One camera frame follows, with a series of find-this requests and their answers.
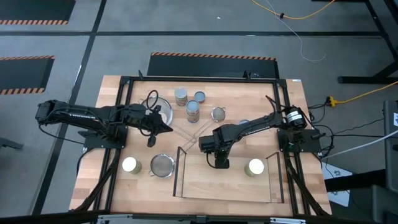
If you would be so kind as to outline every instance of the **metal can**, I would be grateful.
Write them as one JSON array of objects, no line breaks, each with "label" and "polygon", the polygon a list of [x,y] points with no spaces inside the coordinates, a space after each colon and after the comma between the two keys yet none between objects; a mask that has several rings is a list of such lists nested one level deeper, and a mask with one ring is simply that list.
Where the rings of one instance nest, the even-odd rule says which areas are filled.
[{"label": "metal can", "polygon": [[206,95],[205,95],[204,92],[198,91],[198,92],[195,93],[194,98],[195,98],[195,100],[196,100],[197,102],[203,103],[203,102],[205,101]]},{"label": "metal can", "polygon": [[180,87],[174,91],[175,102],[179,106],[185,106],[188,101],[188,92],[186,89]]},{"label": "metal can", "polygon": [[199,103],[196,100],[190,100],[185,109],[187,112],[187,120],[190,123],[196,123],[199,120]]},{"label": "metal can", "polygon": [[142,165],[135,158],[127,157],[123,160],[122,168],[131,174],[138,174],[141,171]]},{"label": "metal can", "polygon": [[259,159],[252,159],[244,166],[244,172],[249,177],[255,177],[256,175],[262,174],[264,171],[264,164]]}]

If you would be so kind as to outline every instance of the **black mat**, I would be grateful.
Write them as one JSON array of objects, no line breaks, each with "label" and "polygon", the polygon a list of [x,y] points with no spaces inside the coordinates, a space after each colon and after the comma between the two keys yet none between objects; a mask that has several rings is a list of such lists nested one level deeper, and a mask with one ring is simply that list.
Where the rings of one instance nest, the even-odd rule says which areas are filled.
[{"label": "black mat", "polygon": [[0,57],[0,95],[42,93],[54,56]]},{"label": "black mat", "polygon": [[252,77],[279,78],[275,58],[167,52],[151,54],[147,75],[242,77],[245,70]]},{"label": "black mat", "polygon": [[75,0],[0,0],[1,25],[65,25]]}]

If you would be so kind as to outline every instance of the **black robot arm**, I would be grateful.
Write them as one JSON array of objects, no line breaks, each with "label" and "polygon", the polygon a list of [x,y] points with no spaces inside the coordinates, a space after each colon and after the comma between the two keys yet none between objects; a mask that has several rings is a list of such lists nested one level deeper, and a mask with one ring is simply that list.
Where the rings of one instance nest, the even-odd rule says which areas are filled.
[{"label": "black robot arm", "polygon": [[232,145],[243,137],[265,131],[270,128],[280,128],[294,133],[293,138],[299,139],[299,133],[307,126],[304,115],[300,108],[285,108],[280,112],[254,119],[243,124],[224,124],[213,130],[213,135],[199,137],[199,148],[201,152],[215,156],[216,169],[228,169],[228,156]]},{"label": "black robot arm", "polygon": [[39,104],[35,118],[39,125],[66,123],[88,129],[89,131],[79,131],[86,138],[85,147],[88,148],[112,144],[124,147],[126,126],[138,128],[143,135],[149,136],[147,145],[152,147],[156,135],[173,129],[162,121],[160,106],[155,106],[151,113],[146,114],[148,110],[140,104],[94,108],[50,100]]}]

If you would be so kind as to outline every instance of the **hazard tape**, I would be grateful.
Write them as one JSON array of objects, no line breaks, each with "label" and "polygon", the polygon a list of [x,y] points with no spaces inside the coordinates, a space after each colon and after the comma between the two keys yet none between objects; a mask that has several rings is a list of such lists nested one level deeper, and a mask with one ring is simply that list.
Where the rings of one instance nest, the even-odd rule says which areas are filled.
[{"label": "hazard tape", "polygon": [[24,60],[24,59],[44,59],[44,58],[55,59],[55,56],[46,55],[46,56],[30,56],[30,57],[0,57],[0,60]]},{"label": "hazard tape", "polygon": [[236,59],[254,59],[254,60],[276,61],[276,58],[272,58],[272,57],[236,56],[236,55],[186,54],[186,53],[168,53],[168,52],[152,52],[151,55],[182,56],[182,57],[236,58]]},{"label": "hazard tape", "polygon": [[68,21],[63,20],[0,20],[0,25],[66,25]]},{"label": "hazard tape", "polygon": [[30,93],[42,93],[45,88],[16,88],[16,89],[5,89],[0,91],[0,95],[13,95],[13,94],[30,94]]}]

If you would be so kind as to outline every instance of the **can lid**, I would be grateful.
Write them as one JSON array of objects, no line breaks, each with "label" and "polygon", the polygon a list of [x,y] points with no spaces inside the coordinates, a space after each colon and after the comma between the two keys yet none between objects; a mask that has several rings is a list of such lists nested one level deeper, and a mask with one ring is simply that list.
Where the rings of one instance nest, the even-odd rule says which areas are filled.
[{"label": "can lid", "polygon": [[184,98],[184,97],[187,96],[187,90],[184,89],[184,88],[182,88],[182,87],[180,87],[180,88],[178,88],[178,89],[176,89],[176,90],[174,91],[174,95],[175,95],[177,98]]},{"label": "can lid", "polygon": [[123,160],[122,168],[126,172],[134,170],[137,166],[137,161],[133,157],[127,157]]},{"label": "can lid", "polygon": [[264,171],[264,164],[259,159],[252,159],[249,162],[249,169],[253,174],[261,174]]},{"label": "can lid", "polygon": [[190,100],[187,103],[187,109],[190,111],[196,111],[199,110],[199,103],[195,100]]},{"label": "can lid", "polygon": [[195,93],[195,100],[198,101],[198,102],[204,101],[205,97],[206,97],[205,93],[202,92],[202,91],[198,91],[198,92]]}]

